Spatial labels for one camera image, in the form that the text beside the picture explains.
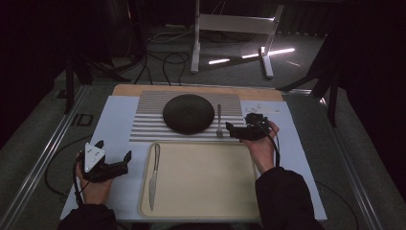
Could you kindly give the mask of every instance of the hand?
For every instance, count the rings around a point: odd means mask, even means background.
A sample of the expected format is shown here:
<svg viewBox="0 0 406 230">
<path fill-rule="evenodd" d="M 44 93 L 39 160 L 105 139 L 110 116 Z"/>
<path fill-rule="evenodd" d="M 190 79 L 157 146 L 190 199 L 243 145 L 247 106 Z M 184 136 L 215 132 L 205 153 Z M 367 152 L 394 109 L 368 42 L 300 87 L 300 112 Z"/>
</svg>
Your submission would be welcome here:
<svg viewBox="0 0 406 230">
<path fill-rule="evenodd" d="M 100 183 L 89 182 L 83 178 L 80 167 L 81 163 L 79 162 L 76 167 L 76 173 L 80 180 L 80 188 L 83 190 L 83 202 L 85 204 L 105 204 L 110 194 L 113 179 Z"/>
<path fill-rule="evenodd" d="M 272 127 L 269 135 L 272 138 L 275 138 L 279 132 L 279 128 L 275 123 L 268 121 L 269 126 Z M 240 140 L 244 143 L 248 150 L 250 151 L 251 157 L 254 160 L 260 173 L 265 173 L 266 171 L 275 167 L 274 164 L 274 146 L 272 145 L 271 140 L 268 137 L 259 139 L 258 141 L 248 141 Z"/>
</svg>

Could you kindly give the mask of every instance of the black jacket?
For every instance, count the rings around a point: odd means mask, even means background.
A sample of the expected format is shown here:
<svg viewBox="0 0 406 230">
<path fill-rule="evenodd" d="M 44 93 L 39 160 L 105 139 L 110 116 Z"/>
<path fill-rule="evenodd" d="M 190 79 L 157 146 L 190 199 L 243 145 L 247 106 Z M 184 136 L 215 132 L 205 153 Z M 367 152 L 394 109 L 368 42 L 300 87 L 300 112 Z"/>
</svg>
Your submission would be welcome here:
<svg viewBox="0 0 406 230">
<path fill-rule="evenodd" d="M 260 218 L 264 230 L 323 229 L 314 218 L 310 192 L 301 175 L 274 168 L 256 182 Z M 85 204 L 59 224 L 58 229 L 117 229 L 113 210 Z"/>
</svg>

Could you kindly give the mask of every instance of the black plate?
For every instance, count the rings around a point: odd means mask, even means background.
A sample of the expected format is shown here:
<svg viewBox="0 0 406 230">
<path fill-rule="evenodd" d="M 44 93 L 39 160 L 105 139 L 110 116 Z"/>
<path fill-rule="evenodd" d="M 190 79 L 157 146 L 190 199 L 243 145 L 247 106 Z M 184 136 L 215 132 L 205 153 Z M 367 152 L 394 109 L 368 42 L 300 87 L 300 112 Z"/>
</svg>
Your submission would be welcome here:
<svg viewBox="0 0 406 230">
<path fill-rule="evenodd" d="M 184 94 L 170 100 L 164 107 L 168 127 L 182 134 L 195 134 L 208 128 L 214 120 L 214 109 L 205 98 Z"/>
</svg>

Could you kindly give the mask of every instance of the beige tray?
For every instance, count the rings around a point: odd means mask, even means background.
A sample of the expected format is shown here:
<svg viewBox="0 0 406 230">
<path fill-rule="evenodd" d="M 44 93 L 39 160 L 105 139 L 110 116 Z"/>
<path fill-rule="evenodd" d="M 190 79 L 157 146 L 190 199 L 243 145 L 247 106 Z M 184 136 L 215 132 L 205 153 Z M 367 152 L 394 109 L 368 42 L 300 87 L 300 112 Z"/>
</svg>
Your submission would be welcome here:
<svg viewBox="0 0 406 230">
<path fill-rule="evenodd" d="M 256 170 L 241 143 L 156 142 L 161 146 L 153 211 L 148 181 L 155 159 L 154 144 L 140 200 L 144 218 L 258 219 Z"/>
</svg>

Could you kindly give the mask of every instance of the person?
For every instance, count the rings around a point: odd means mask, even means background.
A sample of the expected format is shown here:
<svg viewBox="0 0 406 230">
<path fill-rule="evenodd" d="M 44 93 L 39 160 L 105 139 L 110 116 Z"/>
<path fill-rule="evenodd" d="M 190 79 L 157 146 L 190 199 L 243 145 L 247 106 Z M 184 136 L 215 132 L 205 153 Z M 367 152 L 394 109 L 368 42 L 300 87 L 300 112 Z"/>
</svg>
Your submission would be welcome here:
<svg viewBox="0 0 406 230">
<path fill-rule="evenodd" d="M 275 138 L 280 130 L 269 121 L 269 135 Z M 295 172 L 275 167 L 274 146 L 269 138 L 258 141 L 240 140 L 250 152 L 260 177 L 256 181 L 259 214 L 264 230 L 324 229 L 314 218 L 314 210 L 303 177 Z M 112 180 L 88 183 L 79 166 L 77 175 L 83 190 L 84 204 L 63 219 L 58 229 L 117 229 L 114 211 L 105 206 Z"/>
</svg>

